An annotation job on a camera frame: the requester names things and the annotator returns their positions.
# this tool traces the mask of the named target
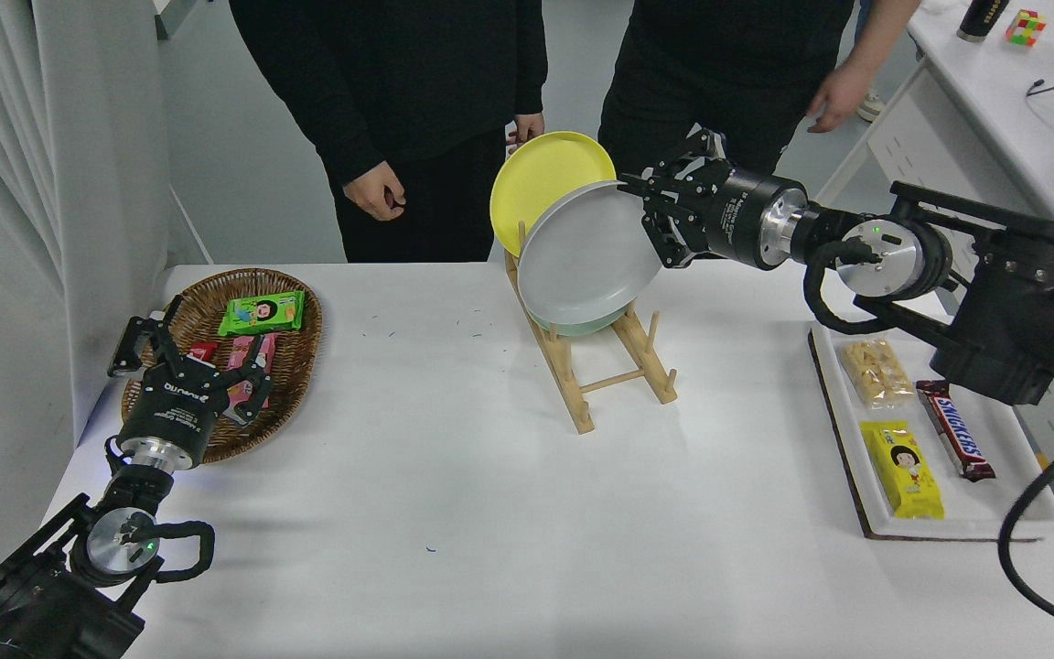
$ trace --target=white plastic tray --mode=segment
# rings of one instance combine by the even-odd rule
[[[890,342],[900,364],[911,380],[937,380],[940,375],[930,368],[933,347],[917,341],[899,329],[881,334],[845,336],[816,323],[812,327],[815,341],[816,367],[819,368],[828,407],[833,413],[836,434],[843,447],[844,460],[855,492],[860,498],[862,521],[871,530],[870,538],[944,539],[944,541],[995,541],[999,525],[1023,488],[1036,479],[1040,466],[1030,449],[1016,414],[998,401],[951,387],[951,396],[965,419],[982,454],[995,467],[993,480],[971,483],[958,476],[950,454],[942,447],[933,423],[925,416],[920,401],[894,409],[871,410],[862,404],[837,358],[837,351],[854,342],[882,337]],[[894,517],[890,501],[877,479],[870,453],[861,438],[861,421],[900,419],[909,423],[921,454],[941,490],[945,520],[904,520]],[[1054,530],[1054,497],[1050,490],[1032,502],[1016,525],[1013,539],[1030,541]]]

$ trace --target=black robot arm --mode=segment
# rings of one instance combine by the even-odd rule
[[[724,144],[698,131],[640,176],[622,176],[621,189],[643,200],[642,226],[665,267],[703,257],[761,270],[802,263],[804,299],[833,330],[896,327],[934,347],[932,367],[950,383],[1009,405],[1042,398],[1054,379],[1054,221],[900,182],[881,216],[827,209],[802,183],[733,166]],[[974,241],[969,284],[954,273],[944,231]],[[832,313],[820,296],[828,270],[873,321]],[[896,304],[959,285],[969,288],[949,325]]]
[[[149,585],[194,579],[210,567],[212,526],[158,524],[157,509],[173,471],[201,463],[214,423],[230,405],[227,387],[241,381],[254,387],[230,413],[246,425],[258,415],[271,379],[255,362],[260,337],[237,370],[178,354],[169,326],[179,304],[175,297],[163,318],[130,318],[109,366],[109,375],[139,376],[141,393],[121,432],[105,442],[113,479],[104,496],[94,506],[87,496],[75,497],[0,565],[0,659],[120,658],[143,629],[133,608]],[[148,368],[147,344],[155,362]],[[197,560],[163,570],[160,543],[179,538],[197,538]],[[126,581],[115,601],[97,589]]]

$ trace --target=oval wicker basket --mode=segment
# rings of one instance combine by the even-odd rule
[[[173,316],[170,333],[179,350],[188,350],[195,342],[217,342],[218,351],[213,363],[219,371],[226,370],[234,336],[218,336],[218,326],[226,313],[226,304],[234,297],[270,295],[301,289],[304,327],[297,332],[280,332],[276,337],[275,355],[271,364],[274,384],[268,396],[269,408],[259,412],[255,421],[245,427],[235,425],[227,416],[218,416],[202,463],[217,462],[231,456],[245,453],[284,427],[300,405],[309,388],[311,367],[323,333],[323,312],[319,301],[311,288],[289,274],[265,268],[231,270],[198,280],[181,291],[181,304]],[[145,350],[142,360],[152,366],[152,350]],[[129,420],[129,412],[141,393],[141,384],[130,381],[121,400],[121,418]]]

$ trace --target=floor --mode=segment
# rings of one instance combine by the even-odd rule
[[[597,134],[630,7],[630,0],[544,0],[548,129]],[[845,53],[852,32],[850,22]],[[160,55],[173,187],[211,263],[344,261],[323,167],[256,70],[229,4],[194,4]],[[885,99],[915,62],[915,46],[901,38],[877,76]],[[816,192],[870,124],[854,117],[824,135],[806,133],[808,124],[800,124],[777,174]],[[875,208],[887,187],[883,176],[861,185],[841,196],[841,208],[887,210]]]

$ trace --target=black clothing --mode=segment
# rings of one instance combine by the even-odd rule
[[[503,127],[424,161],[390,163],[406,187],[406,212],[377,221],[331,187],[349,263],[474,261],[490,256],[490,188],[506,158]]]
[[[633,0],[599,139],[640,174],[694,125],[737,166],[773,174],[836,67],[853,0]]]
[[[338,183],[543,110],[540,0],[231,0],[231,13]]]
[[[827,72],[785,86],[741,86],[687,70],[628,26],[598,141],[619,172],[641,174],[700,124],[726,135],[737,166],[773,174]]]
[[[822,79],[853,0],[636,0],[630,25],[691,71],[746,86]]]

